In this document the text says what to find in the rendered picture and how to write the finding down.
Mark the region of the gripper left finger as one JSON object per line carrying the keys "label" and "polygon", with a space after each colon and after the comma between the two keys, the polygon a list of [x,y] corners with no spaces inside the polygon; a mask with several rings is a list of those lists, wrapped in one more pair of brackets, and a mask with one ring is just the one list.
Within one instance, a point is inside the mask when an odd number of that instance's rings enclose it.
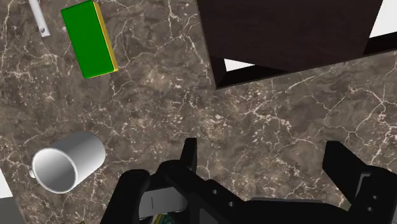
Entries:
{"label": "gripper left finger", "polygon": [[187,200],[187,208],[170,215],[177,224],[246,224],[247,202],[218,182],[196,174],[197,139],[185,139],[178,160],[162,162],[153,175],[144,169],[125,171],[119,178],[101,224],[149,224],[139,217],[145,192],[156,186],[171,186]]}

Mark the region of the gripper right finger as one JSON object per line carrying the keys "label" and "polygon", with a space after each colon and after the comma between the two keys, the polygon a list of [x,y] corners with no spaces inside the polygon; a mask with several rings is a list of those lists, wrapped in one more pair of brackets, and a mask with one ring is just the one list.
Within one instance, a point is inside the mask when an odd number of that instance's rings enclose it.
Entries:
{"label": "gripper right finger", "polygon": [[347,224],[397,224],[397,174],[365,164],[339,141],[327,141],[323,170],[351,204]]}

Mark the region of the grey cup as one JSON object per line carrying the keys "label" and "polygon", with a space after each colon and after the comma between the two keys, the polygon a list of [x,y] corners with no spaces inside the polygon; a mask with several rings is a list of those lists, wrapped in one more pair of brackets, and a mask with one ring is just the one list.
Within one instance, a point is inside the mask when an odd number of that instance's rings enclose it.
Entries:
{"label": "grey cup", "polygon": [[102,141],[93,133],[75,132],[38,150],[29,174],[52,193],[67,193],[97,170],[106,158]]}

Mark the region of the green box with yellow side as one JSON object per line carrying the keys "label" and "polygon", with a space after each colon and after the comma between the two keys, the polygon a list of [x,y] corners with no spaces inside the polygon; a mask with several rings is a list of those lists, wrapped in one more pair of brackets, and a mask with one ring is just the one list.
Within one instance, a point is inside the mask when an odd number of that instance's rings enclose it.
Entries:
{"label": "green box with yellow side", "polygon": [[101,9],[93,0],[61,10],[82,76],[85,79],[113,73],[118,64]]}

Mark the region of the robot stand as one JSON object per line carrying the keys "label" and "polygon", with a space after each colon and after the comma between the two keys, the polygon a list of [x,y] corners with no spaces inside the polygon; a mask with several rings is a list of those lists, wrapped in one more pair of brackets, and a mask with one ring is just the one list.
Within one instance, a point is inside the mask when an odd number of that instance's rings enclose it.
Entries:
{"label": "robot stand", "polygon": [[196,0],[216,88],[397,50],[397,0]]}

